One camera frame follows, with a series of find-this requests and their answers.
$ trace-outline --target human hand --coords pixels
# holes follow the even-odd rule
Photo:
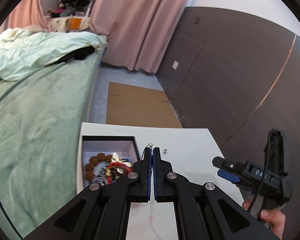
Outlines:
[[[247,210],[250,206],[250,200],[245,200],[242,203],[242,207]],[[271,223],[271,231],[277,237],[282,240],[282,234],[284,230],[284,224],[286,221],[286,216],[278,209],[265,210],[263,209],[260,213],[260,218],[266,222]]]

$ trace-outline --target pillow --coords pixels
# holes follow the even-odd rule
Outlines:
[[[40,25],[36,25],[36,24],[28,25],[22,29],[31,31],[33,34],[38,33],[38,32],[45,32],[45,33],[49,32],[48,30],[42,28]]]

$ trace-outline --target dark brown wardrobe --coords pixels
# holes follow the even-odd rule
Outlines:
[[[300,231],[300,37],[250,14],[187,7],[157,78],[182,126],[208,128],[226,158],[263,164],[267,132],[286,131],[295,189],[284,239],[293,239]]]

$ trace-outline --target orange item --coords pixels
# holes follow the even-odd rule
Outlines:
[[[79,30],[80,29],[80,24],[81,20],[80,18],[71,18],[70,20],[70,27],[69,30]]]

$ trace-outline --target light switch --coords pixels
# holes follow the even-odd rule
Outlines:
[[[178,65],[179,65],[179,63],[175,61],[172,65],[173,69],[177,70]]]

